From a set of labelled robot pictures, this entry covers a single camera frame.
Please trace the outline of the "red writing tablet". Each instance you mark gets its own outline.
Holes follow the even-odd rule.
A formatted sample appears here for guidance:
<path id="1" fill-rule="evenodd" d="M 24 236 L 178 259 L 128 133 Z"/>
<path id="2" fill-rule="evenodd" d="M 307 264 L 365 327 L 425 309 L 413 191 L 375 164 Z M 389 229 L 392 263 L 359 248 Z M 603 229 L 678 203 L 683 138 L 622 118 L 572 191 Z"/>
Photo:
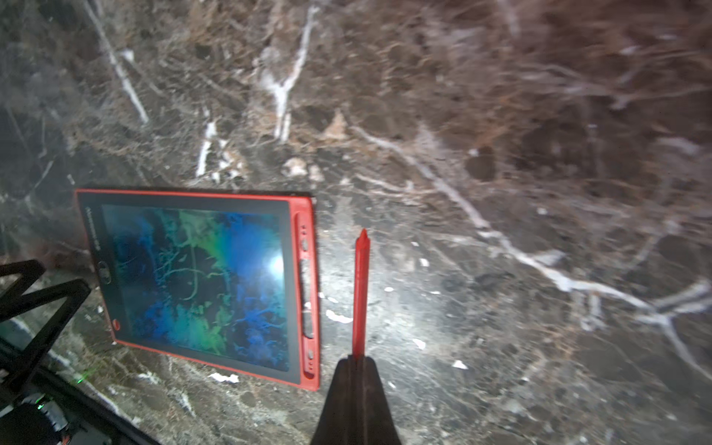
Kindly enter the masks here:
<path id="1" fill-rule="evenodd" d="M 319 388 L 310 198 L 84 188 L 75 199 L 116 342 Z"/>

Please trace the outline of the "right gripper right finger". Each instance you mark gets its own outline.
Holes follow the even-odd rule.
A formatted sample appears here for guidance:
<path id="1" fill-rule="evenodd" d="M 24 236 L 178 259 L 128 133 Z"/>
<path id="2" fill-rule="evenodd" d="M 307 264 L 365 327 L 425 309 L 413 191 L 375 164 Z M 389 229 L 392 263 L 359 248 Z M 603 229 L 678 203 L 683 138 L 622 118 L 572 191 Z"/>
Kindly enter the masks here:
<path id="1" fill-rule="evenodd" d="M 356 443 L 401 444 L 375 361 L 358 358 L 355 377 Z"/>

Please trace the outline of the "red stylus pen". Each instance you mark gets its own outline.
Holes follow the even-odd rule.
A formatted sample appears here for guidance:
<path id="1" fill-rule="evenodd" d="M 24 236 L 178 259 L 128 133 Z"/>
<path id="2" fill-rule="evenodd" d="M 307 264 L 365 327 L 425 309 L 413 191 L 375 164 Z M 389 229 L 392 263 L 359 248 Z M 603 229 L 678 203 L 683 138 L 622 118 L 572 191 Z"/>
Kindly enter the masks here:
<path id="1" fill-rule="evenodd" d="M 370 270 L 370 238 L 363 229 L 355 242 L 354 308 L 352 330 L 352 356 L 365 355 L 368 276 Z"/>

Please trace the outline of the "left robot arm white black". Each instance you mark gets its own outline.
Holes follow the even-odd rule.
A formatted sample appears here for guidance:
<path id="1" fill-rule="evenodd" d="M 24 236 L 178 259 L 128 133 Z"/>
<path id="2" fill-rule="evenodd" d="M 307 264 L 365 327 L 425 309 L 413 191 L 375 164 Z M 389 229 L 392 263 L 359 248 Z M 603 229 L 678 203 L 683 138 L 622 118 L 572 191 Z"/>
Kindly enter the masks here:
<path id="1" fill-rule="evenodd" d="M 90 294 L 81 279 L 30 291 L 46 269 L 35 260 L 3 264 L 16 280 L 1 292 L 1 321 L 60 300 L 62 305 L 23 348 L 1 340 L 3 444 L 155 444 L 123 416 L 46 369 L 43 363 Z"/>

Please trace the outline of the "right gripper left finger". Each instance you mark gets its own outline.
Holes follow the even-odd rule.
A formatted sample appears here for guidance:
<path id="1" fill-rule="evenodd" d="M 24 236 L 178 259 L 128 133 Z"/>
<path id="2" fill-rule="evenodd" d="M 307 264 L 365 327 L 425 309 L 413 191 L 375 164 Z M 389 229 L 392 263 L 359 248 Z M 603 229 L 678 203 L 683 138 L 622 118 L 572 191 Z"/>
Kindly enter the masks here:
<path id="1" fill-rule="evenodd" d="M 337 364 L 311 444 L 345 445 L 357 442 L 355 432 L 355 361 L 352 356 Z"/>

